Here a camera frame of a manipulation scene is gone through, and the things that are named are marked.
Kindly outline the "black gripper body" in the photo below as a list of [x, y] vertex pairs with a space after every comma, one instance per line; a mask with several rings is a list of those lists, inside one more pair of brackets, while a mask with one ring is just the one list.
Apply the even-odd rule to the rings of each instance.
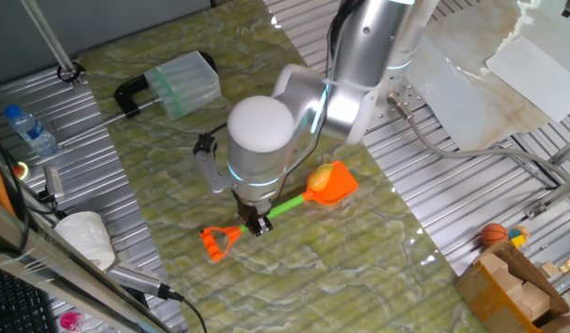
[[237, 212], [242, 219], [258, 218], [266, 216], [272, 207], [269, 199], [260, 202], [249, 202], [244, 200], [238, 193], [231, 191], [237, 203]]

